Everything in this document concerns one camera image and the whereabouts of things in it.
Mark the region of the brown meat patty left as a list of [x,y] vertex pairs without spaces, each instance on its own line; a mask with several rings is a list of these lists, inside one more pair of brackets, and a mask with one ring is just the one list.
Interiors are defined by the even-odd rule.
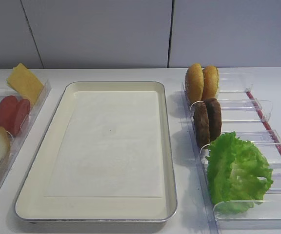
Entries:
[[199,148],[210,142],[209,119],[207,108],[204,102],[195,104],[194,126],[196,131],[196,141]]

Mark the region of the brown meat patty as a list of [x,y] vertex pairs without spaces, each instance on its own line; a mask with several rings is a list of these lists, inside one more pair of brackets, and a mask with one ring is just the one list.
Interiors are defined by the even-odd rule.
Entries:
[[209,98],[204,100],[207,109],[210,141],[214,141],[221,135],[221,106],[216,98]]
[[207,108],[204,102],[195,104],[194,126],[196,131],[196,141],[199,148],[210,142],[209,119]]

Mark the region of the brown meat patty right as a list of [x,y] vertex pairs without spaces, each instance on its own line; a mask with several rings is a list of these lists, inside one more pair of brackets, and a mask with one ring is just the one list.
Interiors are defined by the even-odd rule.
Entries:
[[207,109],[210,141],[214,141],[221,135],[221,106],[216,98],[209,98],[204,100]]

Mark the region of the green lettuce leaf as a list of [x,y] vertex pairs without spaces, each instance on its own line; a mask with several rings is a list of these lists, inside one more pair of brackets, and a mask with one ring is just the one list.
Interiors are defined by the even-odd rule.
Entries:
[[273,184],[273,170],[252,142],[231,132],[220,135],[208,149],[208,190],[216,212],[243,213],[263,200]]

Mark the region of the red tomato slice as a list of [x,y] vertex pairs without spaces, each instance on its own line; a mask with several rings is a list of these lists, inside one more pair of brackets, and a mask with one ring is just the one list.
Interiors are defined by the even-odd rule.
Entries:
[[18,103],[19,102],[15,96],[6,96],[0,102],[0,126],[13,136],[16,134],[14,130],[13,115]]
[[16,136],[20,129],[23,121],[30,113],[30,101],[28,99],[22,99],[16,105],[15,112],[12,116],[12,127],[11,134]]

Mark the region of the yellow cheese slice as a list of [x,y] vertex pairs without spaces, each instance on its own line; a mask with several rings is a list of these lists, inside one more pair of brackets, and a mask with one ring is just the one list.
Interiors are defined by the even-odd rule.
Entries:
[[22,63],[13,68],[12,73],[7,78],[7,85],[29,99],[32,106],[37,102],[44,87],[41,81]]

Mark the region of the white paper liner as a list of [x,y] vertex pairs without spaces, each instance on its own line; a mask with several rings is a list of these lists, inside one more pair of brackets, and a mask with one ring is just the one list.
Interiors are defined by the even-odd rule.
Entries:
[[160,197],[161,131],[154,91],[79,91],[49,197]]

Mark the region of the cream metal tray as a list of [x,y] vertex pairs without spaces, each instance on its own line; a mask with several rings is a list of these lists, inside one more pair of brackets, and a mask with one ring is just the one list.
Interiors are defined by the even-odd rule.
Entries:
[[[79,91],[154,91],[158,94],[161,131],[160,197],[49,197],[46,191]],[[87,81],[66,86],[20,189],[15,212],[23,220],[88,222],[165,222],[177,210],[165,88],[153,81]]]

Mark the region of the golden bun left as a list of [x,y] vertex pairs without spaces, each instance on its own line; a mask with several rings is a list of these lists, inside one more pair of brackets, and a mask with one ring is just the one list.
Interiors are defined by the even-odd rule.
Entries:
[[204,87],[203,72],[201,65],[195,63],[190,66],[185,75],[186,94],[191,103],[200,101]]

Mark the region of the golden bun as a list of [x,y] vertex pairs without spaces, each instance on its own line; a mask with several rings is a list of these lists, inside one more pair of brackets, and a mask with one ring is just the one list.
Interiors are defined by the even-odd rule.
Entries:
[[190,66],[185,75],[186,94],[191,103],[200,101],[204,87],[203,72],[201,65],[195,63]]
[[206,66],[203,69],[203,93],[202,100],[214,98],[219,85],[219,73],[215,66]]

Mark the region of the golden bun right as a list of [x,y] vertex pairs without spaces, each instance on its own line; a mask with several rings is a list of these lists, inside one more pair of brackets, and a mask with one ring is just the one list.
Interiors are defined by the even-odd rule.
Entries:
[[214,98],[219,85],[219,73],[215,66],[206,66],[203,69],[203,93],[202,100]]

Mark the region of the right clear acrylic rack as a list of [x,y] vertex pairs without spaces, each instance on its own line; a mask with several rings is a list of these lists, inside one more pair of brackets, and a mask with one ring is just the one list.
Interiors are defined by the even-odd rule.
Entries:
[[281,139],[272,102],[252,95],[249,75],[220,73],[182,85],[209,232],[281,229]]

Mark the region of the clear acrylic rack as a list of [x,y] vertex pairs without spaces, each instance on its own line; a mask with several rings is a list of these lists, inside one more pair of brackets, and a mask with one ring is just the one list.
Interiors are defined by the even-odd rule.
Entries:
[[[9,134],[10,138],[10,152],[8,155],[0,161],[0,188],[4,183],[5,178],[7,177],[8,172],[10,171],[13,162],[15,161],[23,143],[26,140],[39,112],[46,101],[48,94],[50,93],[51,86],[48,79],[42,79],[43,89],[41,90],[37,102],[30,109],[29,116],[23,121],[20,127],[20,132],[17,136],[12,136]],[[23,99],[23,96],[17,93],[15,90],[9,87],[0,87],[0,102],[3,98],[9,95],[14,95],[18,100]]]
[[182,85],[209,232],[281,229],[281,139],[272,102],[252,95],[249,75],[220,73]]

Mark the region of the left clear acrylic rack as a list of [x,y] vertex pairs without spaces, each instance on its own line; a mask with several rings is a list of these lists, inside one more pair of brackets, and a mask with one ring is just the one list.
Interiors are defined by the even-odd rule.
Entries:
[[[50,93],[51,86],[48,79],[42,79],[43,89],[41,90],[37,102],[30,109],[29,116],[23,121],[20,127],[20,132],[17,136],[12,136],[9,134],[10,138],[10,152],[8,155],[0,161],[0,188],[4,183],[5,178],[7,177],[8,172],[10,171],[13,162],[15,161],[23,143],[26,140],[39,112],[46,101],[48,94]],[[23,99],[23,96],[17,93],[15,90],[9,87],[0,87],[0,102],[3,98],[9,95],[14,95],[18,100]]]

